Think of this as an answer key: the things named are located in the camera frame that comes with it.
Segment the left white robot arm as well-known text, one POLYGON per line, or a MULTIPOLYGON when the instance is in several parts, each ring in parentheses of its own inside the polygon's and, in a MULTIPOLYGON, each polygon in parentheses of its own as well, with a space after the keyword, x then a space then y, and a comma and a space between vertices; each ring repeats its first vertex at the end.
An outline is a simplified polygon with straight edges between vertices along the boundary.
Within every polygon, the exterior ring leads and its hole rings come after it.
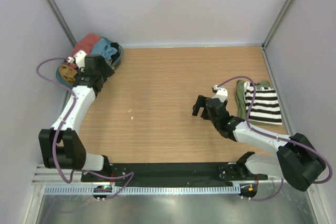
POLYGON ((108 158, 87 152, 79 138, 79 130, 90 105, 114 70, 98 54, 88 55, 80 50, 72 59, 78 67, 72 87, 58 83, 71 96, 55 123, 49 129, 40 130, 38 135, 43 162, 46 168, 56 169, 68 184, 72 178, 66 178, 64 169, 71 173, 81 170, 106 182, 111 177, 108 158))

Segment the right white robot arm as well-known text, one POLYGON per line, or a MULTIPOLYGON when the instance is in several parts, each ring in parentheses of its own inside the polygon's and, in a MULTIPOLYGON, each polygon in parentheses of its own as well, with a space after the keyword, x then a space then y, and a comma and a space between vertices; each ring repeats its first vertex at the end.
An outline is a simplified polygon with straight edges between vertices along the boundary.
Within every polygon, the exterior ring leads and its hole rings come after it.
POLYGON ((329 165, 307 137, 300 133, 293 136, 276 134, 230 115, 226 109, 227 90, 216 89, 215 92, 211 98, 199 95, 192 115, 211 121, 222 137, 253 145, 268 153, 267 156, 248 154, 246 160, 236 167, 238 177, 243 180, 255 174, 278 177, 299 191, 306 191, 312 184, 318 183, 318 177, 329 165))

